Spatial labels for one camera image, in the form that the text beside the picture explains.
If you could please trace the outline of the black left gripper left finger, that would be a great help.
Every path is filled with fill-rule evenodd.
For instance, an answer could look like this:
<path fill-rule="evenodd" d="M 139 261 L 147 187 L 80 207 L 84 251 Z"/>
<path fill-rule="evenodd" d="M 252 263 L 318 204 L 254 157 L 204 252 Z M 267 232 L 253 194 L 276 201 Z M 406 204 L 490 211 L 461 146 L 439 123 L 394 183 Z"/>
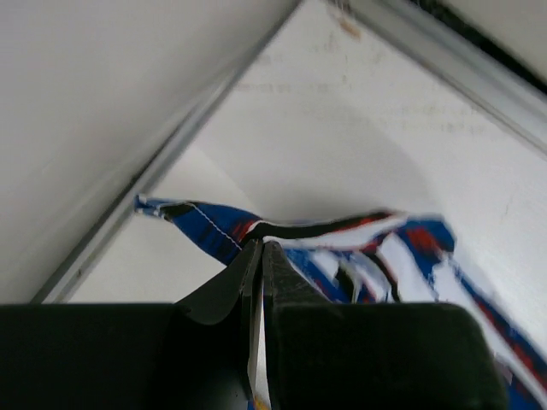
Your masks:
<path fill-rule="evenodd" d="M 246 409 L 256 381 L 262 242 L 181 300 L 175 323 L 176 409 Z"/>

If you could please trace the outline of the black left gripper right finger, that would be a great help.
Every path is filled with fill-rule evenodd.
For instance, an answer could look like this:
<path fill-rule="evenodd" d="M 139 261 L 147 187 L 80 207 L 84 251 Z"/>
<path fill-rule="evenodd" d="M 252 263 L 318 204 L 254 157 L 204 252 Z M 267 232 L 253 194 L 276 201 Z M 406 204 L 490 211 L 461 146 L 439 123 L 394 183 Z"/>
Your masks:
<path fill-rule="evenodd" d="M 325 304 L 329 301 L 301 274 L 296 272 L 277 242 L 264 244 L 262 252 L 263 311 L 265 320 L 265 349 L 268 393 L 272 409 L 281 409 L 279 375 L 279 341 L 275 309 L 284 305 Z"/>

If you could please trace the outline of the blue white red patterned trousers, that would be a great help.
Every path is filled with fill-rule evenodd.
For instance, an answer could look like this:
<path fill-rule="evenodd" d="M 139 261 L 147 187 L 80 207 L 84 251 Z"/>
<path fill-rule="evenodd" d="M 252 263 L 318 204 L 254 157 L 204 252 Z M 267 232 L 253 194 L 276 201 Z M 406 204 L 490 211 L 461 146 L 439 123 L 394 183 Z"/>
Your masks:
<path fill-rule="evenodd" d="M 138 195 L 137 213 L 175 225 L 228 265 L 252 240 L 276 242 L 296 272 L 342 303 L 448 302 L 479 322 L 513 409 L 546 406 L 546 351 L 503 310 L 488 278 L 459 261 L 456 237 L 439 216 L 377 211 L 327 221 L 265 220 L 208 202 Z"/>

